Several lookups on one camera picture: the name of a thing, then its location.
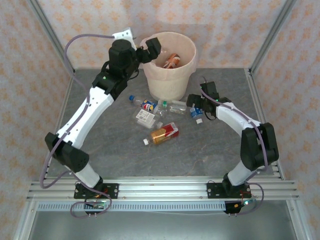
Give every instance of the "white plastic bucket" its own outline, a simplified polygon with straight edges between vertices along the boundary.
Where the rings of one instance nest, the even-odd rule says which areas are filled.
[[[180,100],[186,93],[189,77],[196,71],[198,54],[194,42],[177,32],[161,32],[145,38],[141,46],[146,46],[148,39],[158,38],[161,54],[157,59],[143,65],[149,91],[155,100]],[[178,54],[180,62],[174,69],[162,68],[171,54]]]

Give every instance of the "wall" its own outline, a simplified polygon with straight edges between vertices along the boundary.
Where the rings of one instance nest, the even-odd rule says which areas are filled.
[[[298,0],[254,76],[281,163],[320,236],[320,1]]]
[[[112,35],[132,27],[135,43],[157,32],[190,37],[202,68],[249,68],[285,0],[39,0],[61,44],[78,34]],[[111,40],[77,40],[73,66],[101,68]]]
[[[0,235],[11,240],[69,82],[26,0],[0,7]]]

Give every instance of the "gray tabletop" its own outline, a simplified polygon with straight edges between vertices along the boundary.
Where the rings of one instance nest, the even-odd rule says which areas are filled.
[[[89,88],[99,70],[78,70],[76,76]],[[242,68],[200,68],[191,75],[183,101],[189,94],[200,94],[199,76],[215,81],[221,97],[227,97],[244,113],[258,119],[252,96]],[[82,150],[90,155],[90,164],[102,177],[164,177],[213,176],[223,177],[240,161],[240,137],[226,123],[203,118],[203,124],[187,116],[168,114],[164,124],[175,122],[179,136],[160,145],[145,146],[143,139],[150,130],[133,120],[137,107],[129,95],[153,100],[143,71],[128,82],[128,87],[101,115],[89,134]],[[85,99],[76,83],[72,85],[62,119],[64,125]],[[65,168],[53,160],[48,176],[55,177]]]

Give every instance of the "gray surface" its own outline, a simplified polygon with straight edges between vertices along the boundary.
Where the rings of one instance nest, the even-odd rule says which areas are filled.
[[[192,214],[204,214],[204,212],[192,212]],[[74,219],[69,212],[38,212],[29,239],[295,240],[297,238],[286,201],[265,201],[257,211],[238,217],[228,217],[224,213],[196,216],[165,212],[108,212],[98,216],[97,219]]]
[[[76,75],[89,88],[98,70],[78,70]],[[189,80],[185,97],[199,94],[198,78],[205,76],[215,81],[221,97],[228,97],[247,115],[257,119],[254,103],[242,68],[198,69]],[[150,130],[133,121],[137,107],[129,95],[150,96],[147,79],[130,80],[128,87],[101,115],[87,135],[82,150],[90,155],[93,169],[102,177],[160,177],[160,176],[213,176],[223,177],[240,161],[240,137],[222,121],[209,121],[197,125],[189,116],[169,114],[165,124],[175,122],[180,134],[168,142],[144,146],[143,139]],[[83,90],[73,84],[66,105],[64,125],[85,99]],[[65,169],[52,161],[48,175],[57,176]]]

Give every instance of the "can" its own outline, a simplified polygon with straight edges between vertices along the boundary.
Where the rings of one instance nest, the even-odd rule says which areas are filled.
[[[180,56],[176,53],[172,53],[170,57],[165,61],[164,69],[174,69],[180,62]]]

